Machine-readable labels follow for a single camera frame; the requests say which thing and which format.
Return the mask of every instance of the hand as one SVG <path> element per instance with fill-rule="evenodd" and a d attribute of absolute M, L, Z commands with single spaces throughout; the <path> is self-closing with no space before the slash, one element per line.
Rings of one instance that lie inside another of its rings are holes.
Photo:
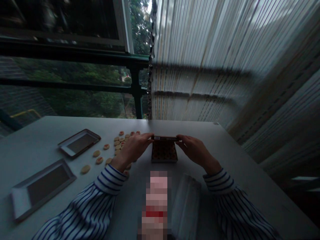
<path fill-rule="evenodd" d="M 220 163 L 209 153 L 201 140 L 181 134 L 177 135 L 177 138 L 182 142 L 176 144 L 193 162 L 203 167 L 207 174 L 213 175 L 221 170 Z"/>
<path fill-rule="evenodd" d="M 126 167 L 136 161 L 154 140 L 149 139 L 154 133 L 144 133 L 131 136 L 120 153 L 115 156 L 110 163 L 119 172 L 123 172 Z"/>

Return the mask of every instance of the tray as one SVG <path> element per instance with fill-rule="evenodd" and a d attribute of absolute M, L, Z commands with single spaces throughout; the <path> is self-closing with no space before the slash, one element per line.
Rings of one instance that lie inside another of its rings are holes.
<path fill-rule="evenodd" d="M 22 221 L 76 180 L 64 159 L 46 167 L 11 189 L 14 219 Z"/>

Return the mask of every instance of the yellow pipe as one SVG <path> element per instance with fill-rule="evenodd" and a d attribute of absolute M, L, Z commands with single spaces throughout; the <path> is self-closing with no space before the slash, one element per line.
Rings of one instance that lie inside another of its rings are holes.
<path fill-rule="evenodd" d="M 41 118 L 41 115 L 40 115 L 36 110 L 34 110 L 34 109 L 29 109 L 29 110 L 27 110 L 27 111 L 17 113 L 17 114 L 15 114 L 15 115 L 10 116 L 10 117 L 15 118 L 15 117 L 17 117 L 17 116 L 26 114 L 27 112 L 34 112 L 39 118 Z"/>

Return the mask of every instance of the white curtain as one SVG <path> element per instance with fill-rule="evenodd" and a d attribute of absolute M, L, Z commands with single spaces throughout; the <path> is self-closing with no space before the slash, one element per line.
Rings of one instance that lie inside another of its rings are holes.
<path fill-rule="evenodd" d="M 152 118 L 219 122 L 275 178 L 314 163 L 319 3 L 159 0 Z"/>
<path fill-rule="evenodd" d="M 159 0 L 153 119 L 217 121 L 228 129 L 317 4 Z"/>

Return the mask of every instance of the glass window pane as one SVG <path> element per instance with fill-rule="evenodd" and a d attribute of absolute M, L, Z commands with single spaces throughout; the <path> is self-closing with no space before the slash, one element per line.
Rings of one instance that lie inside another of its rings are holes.
<path fill-rule="evenodd" d="M 113 1 L 11 1 L 1 4 L 1 27 L 118 39 Z M 42 36 L 33 32 L 33 36 Z"/>
<path fill-rule="evenodd" d="M 143 95 L 141 98 L 142 103 L 142 118 L 148 119 L 147 113 L 148 113 L 148 95 Z"/>
<path fill-rule="evenodd" d="M 0 108 L 23 127 L 44 116 L 136 118 L 131 94 L 0 86 Z M 12 131 L 0 125 L 0 138 Z"/>
<path fill-rule="evenodd" d="M 148 87 L 149 71 L 147 68 L 139 71 L 139 83 L 141 87 Z"/>
<path fill-rule="evenodd" d="M 151 34 L 151 0 L 130 1 L 130 18 L 134 54 L 149 55 Z"/>
<path fill-rule="evenodd" d="M 11 61 L 12 65 L 20 68 L 33 81 L 128 87 L 132 83 L 130 71 L 121 66 L 18 57 L 2 59 Z"/>

